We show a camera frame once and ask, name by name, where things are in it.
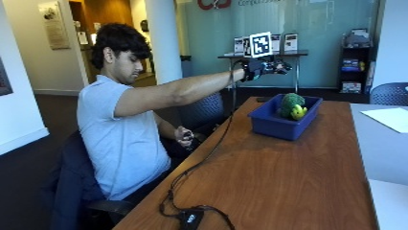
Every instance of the gray chair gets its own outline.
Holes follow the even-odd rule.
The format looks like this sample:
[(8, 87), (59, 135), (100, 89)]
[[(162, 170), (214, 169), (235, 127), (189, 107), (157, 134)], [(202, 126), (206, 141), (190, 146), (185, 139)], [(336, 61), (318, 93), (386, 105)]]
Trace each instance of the gray chair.
[(186, 128), (209, 136), (227, 118), (221, 93), (217, 92), (197, 102), (181, 106), (178, 115), (181, 124)]
[(393, 82), (376, 86), (370, 94), (370, 103), (408, 106), (408, 82)]

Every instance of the power adapter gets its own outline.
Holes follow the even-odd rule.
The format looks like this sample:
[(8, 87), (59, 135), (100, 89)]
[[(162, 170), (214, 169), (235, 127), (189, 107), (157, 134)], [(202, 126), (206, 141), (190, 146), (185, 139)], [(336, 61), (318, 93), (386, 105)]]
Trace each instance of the power adapter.
[(205, 216), (202, 209), (182, 209), (178, 214), (180, 230), (197, 230)]

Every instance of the white wall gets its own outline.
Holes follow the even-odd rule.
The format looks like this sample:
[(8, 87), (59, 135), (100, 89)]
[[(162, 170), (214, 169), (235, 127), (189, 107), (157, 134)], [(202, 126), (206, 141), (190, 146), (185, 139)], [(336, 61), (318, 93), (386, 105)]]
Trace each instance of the white wall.
[(0, 154), (48, 135), (0, 1), (0, 57), (13, 94), (0, 96)]
[(408, 81), (407, 12), (407, 0), (386, 1), (372, 88), (383, 83)]
[(77, 95), (88, 84), (68, 0), (60, 0), (71, 49), (51, 50), (39, 4), (49, 0), (3, 0), (27, 74), (36, 93)]
[[(132, 11), (132, 17), (133, 17), (133, 25), (134, 28), (141, 32), (141, 34), (145, 36), (146, 40), (150, 42), (150, 33), (144, 32), (141, 30), (141, 21), (146, 20), (146, 14), (145, 14), (145, 3), (144, 0), (130, 0), (130, 11)], [(152, 66), (149, 61), (146, 62), (146, 72), (152, 72)]]

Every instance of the framed picture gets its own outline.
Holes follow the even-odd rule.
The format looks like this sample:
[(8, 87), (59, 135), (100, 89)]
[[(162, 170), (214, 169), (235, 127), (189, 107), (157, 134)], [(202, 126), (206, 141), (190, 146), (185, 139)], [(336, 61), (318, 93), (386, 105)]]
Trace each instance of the framed picture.
[(270, 36), (270, 46), (273, 52), (281, 50), (281, 34), (273, 34)]
[(3, 60), (0, 57), (0, 96), (13, 93), (13, 89), (9, 83), (8, 74), (5, 73)]
[(249, 36), (245, 36), (242, 38), (242, 43), (243, 43), (243, 56), (246, 58), (250, 58), (253, 56), (251, 56), (251, 43), (250, 43), (250, 37)]
[(234, 53), (243, 53), (243, 37), (234, 38)]
[(285, 35), (285, 51), (294, 51), (298, 49), (298, 34)]
[(69, 49), (69, 40), (65, 31), (59, 2), (39, 4), (39, 10), (47, 30), (49, 47), (52, 50)]

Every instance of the young man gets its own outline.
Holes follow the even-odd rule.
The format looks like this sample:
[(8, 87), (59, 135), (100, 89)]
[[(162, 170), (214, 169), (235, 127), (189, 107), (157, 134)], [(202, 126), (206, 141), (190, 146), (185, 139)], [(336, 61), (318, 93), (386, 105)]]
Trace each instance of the young man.
[[(172, 159), (160, 136), (184, 139), (189, 130), (176, 128), (154, 109), (190, 104), (223, 89), (230, 72), (186, 78), (150, 87), (132, 87), (150, 54), (145, 38), (122, 24), (105, 25), (97, 34), (92, 63), (101, 70), (97, 81), (79, 95), (79, 130), (108, 199), (136, 204), (169, 174)], [(234, 81), (243, 78), (235, 70)]]

